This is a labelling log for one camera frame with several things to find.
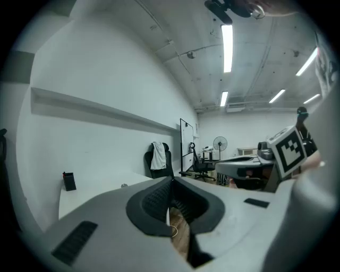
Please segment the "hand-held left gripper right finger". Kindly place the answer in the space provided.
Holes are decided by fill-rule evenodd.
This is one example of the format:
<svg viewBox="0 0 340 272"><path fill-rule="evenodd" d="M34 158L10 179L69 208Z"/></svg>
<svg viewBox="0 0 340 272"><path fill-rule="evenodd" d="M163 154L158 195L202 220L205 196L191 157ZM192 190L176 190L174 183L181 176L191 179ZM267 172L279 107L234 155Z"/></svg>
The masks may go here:
<svg viewBox="0 0 340 272"><path fill-rule="evenodd" d="M187 260L173 271L263 271L290 199L290 183L274 193L232 189L176 177L173 192L194 213Z"/></svg>

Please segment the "person's right hand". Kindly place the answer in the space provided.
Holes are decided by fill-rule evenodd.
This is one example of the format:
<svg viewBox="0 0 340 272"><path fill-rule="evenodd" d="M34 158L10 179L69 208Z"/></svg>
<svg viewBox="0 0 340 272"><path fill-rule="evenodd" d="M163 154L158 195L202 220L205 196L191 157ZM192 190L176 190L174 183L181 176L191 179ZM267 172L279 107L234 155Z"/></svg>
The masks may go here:
<svg viewBox="0 0 340 272"><path fill-rule="evenodd" d="M313 169L325 166L325 162L321 160L321 155L318 152L313 153L311 156L309 156L306 161L301 165L301 173Z"/></svg>

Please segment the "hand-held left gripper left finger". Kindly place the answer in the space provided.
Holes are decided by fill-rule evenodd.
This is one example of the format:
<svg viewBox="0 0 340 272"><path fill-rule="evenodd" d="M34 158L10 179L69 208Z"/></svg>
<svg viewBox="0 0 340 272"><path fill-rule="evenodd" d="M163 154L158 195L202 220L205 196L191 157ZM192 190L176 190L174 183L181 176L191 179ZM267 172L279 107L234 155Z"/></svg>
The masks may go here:
<svg viewBox="0 0 340 272"><path fill-rule="evenodd" d="M64 216L40 240L44 262L52 271L191 271L170 238L145 235L126 214L135 193L160 181L102 193ZM65 264L52 253L81 222L93 222L97 228L73 264Z"/></svg>

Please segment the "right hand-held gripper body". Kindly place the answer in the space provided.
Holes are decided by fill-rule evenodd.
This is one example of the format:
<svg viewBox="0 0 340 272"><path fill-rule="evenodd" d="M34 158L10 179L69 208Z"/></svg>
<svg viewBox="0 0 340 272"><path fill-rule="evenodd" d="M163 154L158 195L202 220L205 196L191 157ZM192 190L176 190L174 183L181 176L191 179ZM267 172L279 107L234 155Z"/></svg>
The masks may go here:
<svg viewBox="0 0 340 272"><path fill-rule="evenodd" d="M259 142L259 158L274 161L264 191L275 192L278 185L289 179L307 159L303 141L296 127L288 126L266 141Z"/></svg>

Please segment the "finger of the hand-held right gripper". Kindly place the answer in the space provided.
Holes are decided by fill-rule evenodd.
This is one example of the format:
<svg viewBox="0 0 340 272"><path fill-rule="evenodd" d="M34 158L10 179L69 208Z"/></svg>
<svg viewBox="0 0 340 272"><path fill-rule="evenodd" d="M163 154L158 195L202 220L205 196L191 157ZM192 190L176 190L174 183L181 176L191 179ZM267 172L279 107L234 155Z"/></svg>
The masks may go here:
<svg viewBox="0 0 340 272"><path fill-rule="evenodd" d="M228 177L263 177L264 169L271 169L273 160L261 158L229 158L215 163L215 170L218 174Z"/></svg>
<svg viewBox="0 0 340 272"><path fill-rule="evenodd" d="M229 158L227 161L228 162L245 162L245 161L250 161L254 159L258 159L258 156L257 155L236 156L236 157Z"/></svg>

